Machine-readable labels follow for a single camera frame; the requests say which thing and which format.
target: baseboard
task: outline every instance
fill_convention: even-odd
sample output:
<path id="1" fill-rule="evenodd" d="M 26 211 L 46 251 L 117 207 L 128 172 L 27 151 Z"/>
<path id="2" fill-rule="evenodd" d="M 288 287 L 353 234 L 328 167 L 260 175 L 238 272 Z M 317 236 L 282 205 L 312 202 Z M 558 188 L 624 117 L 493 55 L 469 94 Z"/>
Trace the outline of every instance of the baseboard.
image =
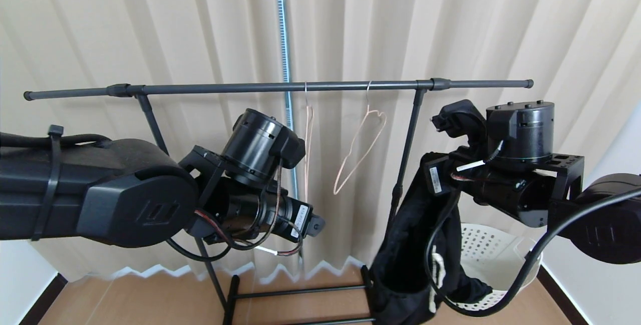
<path id="1" fill-rule="evenodd" d="M 65 288 L 66 284 L 66 278 L 60 274 L 56 275 L 49 283 L 49 286 L 42 291 L 42 294 L 36 300 L 34 306 L 32 306 L 27 315 L 25 315 L 25 318 L 20 322 L 20 325 L 37 325 L 58 295 L 60 295 L 62 289 Z"/>
<path id="2" fill-rule="evenodd" d="M 543 284 L 545 290 L 547 290 L 572 325 L 590 325 L 543 266 L 539 269 L 536 278 Z"/>

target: brown floor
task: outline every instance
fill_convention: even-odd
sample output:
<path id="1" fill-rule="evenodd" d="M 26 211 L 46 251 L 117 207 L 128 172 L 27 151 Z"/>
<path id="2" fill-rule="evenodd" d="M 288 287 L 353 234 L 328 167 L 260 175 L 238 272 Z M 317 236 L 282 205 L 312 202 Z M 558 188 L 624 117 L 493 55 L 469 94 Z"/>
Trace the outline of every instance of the brown floor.
<path id="1" fill-rule="evenodd" d="M 227 292 L 230 277 L 219 275 Z M 273 291 L 303 286 L 357 284 L 360 272 L 349 268 L 341 277 L 328 271 L 319 272 L 307 282 L 292 283 L 279 273 L 275 281 L 261 285 L 253 281 L 252 271 L 240 277 L 240 293 Z M 330 293 L 306 293 L 279 297 L 239 300 L 234 324 L 277 325 L 282 323 L 332 318 L 367 316 L 364 291 L 349 290 Z M 147 279 L 128 275 L 114 281 L 87 277 L 67 284 L 46 313 L 41 325 L 104 325 L 104 324 L 169 324 L 222 323 L 222 307 L 207 279 L 198 281 L 192 274 L 171 277 L 156 274 Z M 471 318 L 442 306 L 430 325 L 451 323 L 469 325 L 568 325 L 561 310 L 536 280 L 523 290 L 500 313 L 488 318 Z"/>

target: clothes rack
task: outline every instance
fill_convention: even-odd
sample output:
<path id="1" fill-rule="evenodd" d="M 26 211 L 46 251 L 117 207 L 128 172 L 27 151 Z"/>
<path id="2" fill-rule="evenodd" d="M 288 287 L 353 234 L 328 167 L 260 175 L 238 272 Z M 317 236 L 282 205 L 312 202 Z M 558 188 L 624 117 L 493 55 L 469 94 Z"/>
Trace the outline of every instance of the clothes rack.
<path id="1" fill-rule="evenodd" d="M 346 82 L 300 82 L 300 83 L 242 83 L 242 84 L 213 84 L 213 85 L 130 85 L 130 84 L 117 84 L 103 88 L 82 88 L 73 90 L 53 90 L 53 91 L 27 91 L 24 97 L 27 101 L 39 99 L 61 99 L 70 97 L 94 97 L 94 96 L 111 96 L 111 97 L 134 97 L 140 104 L 140 109 L 143 111 L 149 129 L 154 136 L 156 145 L 162 149 L 166 154 L 167 145 L 163 139 L 160 127 L 153 113 L 151 102 L 149 102 L 148 95 L 177 95 L 177 94 L 238 94 L 249 92 L 302 92 L 306 91 L 364 91 L 369 90 L 414 90 L 414 101 L 412 105 L 412 114 L 410 115 L 410 122 L 408 125 L 407 136 L 405 137 L 405 145 L 403 146 L 403 155 L 401 156 L 401 165 L 397 182 L 392 190 L 392 203 L 390 206 L 390 213 L 387 220 L 387 227 L 385 229 L 385 238 L 387 241 L 387 233 L 389 231 L 394 215 L 398 209 L 399 202 L 403 195 L 403 177 L 407 168 L 408 158 L 412 149 L 412 141 L 414 139 L 414 132 L 416 124 L 419 119 L 419 111 L 423 103 L 423 97 L 427 91 L 447 90 L 449 88 L 531 88 L 534 85 L 532 80 L 524 81 L 451 81 L 449 79 L 432 78 L 429 80 L 416 80 L 416 81 L 346 81 Z M 202 242 L 202 239 L 195 239 L 200 254 L 208 256 L 207 250 Z M 231 286 L 227 298 L 225 298 L 220 282 L 213 270 L 211 261 L 205 262 L 207 272 L 210 275 L 211 282 L 216 290 L 220 304 L 224 309 L 223 325 L 231 325 L 236 301 L 243 298 L 266 297 L 266 296 L 282 296 L 293 295 L 298 293 L 315 293 L 325 291 L 341 291 L 353 290 L 362 288 L 366 291 L 367 303 L 371 312 L 371 290 L 372 282 L 369 277 L 369 270 L 367 266 L 362 266 L 360 269 L 363 284 L 348 285 L 348 286 L 328 286 L 321 288 L 306 288 L 299 290 L 282 290 L 282 291 L 266 291 L 258 293 L 238 293 L 238 285 L 240 284 L 240 277 L 234 275 L 231 278 Z M 339 323 L 356 323 L 356 322 L 375 322 L 375 318 L 371 316 L 362 316 L 356 318 L 344 318 L 337 320 L 320 320 L 311 322 L 299 322 L 297 325 L 334 325 Z"/>

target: curtain fold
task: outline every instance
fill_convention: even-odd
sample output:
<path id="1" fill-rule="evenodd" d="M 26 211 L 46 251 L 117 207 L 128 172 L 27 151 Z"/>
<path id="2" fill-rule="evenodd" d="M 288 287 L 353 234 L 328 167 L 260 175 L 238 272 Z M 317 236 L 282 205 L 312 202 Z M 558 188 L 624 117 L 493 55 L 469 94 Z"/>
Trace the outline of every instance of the curtain fold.
<path id="1" fill-rule="evenodd" d="M 589 174 L 641 98 L 641 0 L 286 0 L 293 81 L 528 79 L 534 88 L 428 92 L 404 186 L 428 151 L 452 151 L 462 139 L 434 131 L 430 118 L 463 98 L 483 111 L 507 101 L 556 103 L 554 151 L 586 156 Z M 153 142 L 133 99 L 23 101 L 25 90 L 102 87 L 114 83 L 254 83 L 282 81 L 276 0 L 0 0 L 1 130 L 41 136 L 49 124 L 67 134 L 101 133 Z M 366 110 L 387 115 L 375 147 L 339 195 L 341 160 Z M 327 227 L 304 246 L 304 270 L 319 261 L 341 268 L 347 256 L 371 261 L 383 238 L 396 182 L 412 91 L 297 93 L 295 130 L 304 134 L 305 105 L 314 107 L 309 202 Z M 150 97 L 170 156 L 193 145 L 224 147 L 245 108 L 284 122 L 282 94 Z M 380 128 L 371 117 L 346 163 L 350 172 Z M 284 186 L 290 187 L 289 172 Z M 302 163 L 298 171 L 302 195 Z M 538 236 L 494 209 L 464 197 L 462 218 L 515 234 Z M 176 240 L 196 252 L 185 233 Z M 32 245 L 67 279 L 201 264 L 164 243 L 120 249 L 82 238 Z M 273 236 L 267 247 L 293 246 Z M 218 252 L 220 245 L 210 247 Z M 259 275 L 295 257 L 233 251 L 218 265 L 249 262 Z"/>

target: laundry basket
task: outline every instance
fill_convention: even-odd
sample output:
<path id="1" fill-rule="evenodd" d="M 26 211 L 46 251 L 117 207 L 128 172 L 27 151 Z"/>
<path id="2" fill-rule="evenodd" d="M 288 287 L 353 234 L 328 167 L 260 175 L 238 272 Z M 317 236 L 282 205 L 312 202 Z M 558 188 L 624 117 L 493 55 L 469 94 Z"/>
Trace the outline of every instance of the laundry basket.
<path id="1" fill-rule="evenodd" d="M 485 282 L 493 291 L 476 304 L 457 305 L 468 310 L 488 309 L 507 293 L 535 241 L 483 225 L 462 224 L 461 230 L 461 266 L 465 274 Z M 536 259 L 521 289 L 534 281 L 542 259 L 543 254 Z"/>

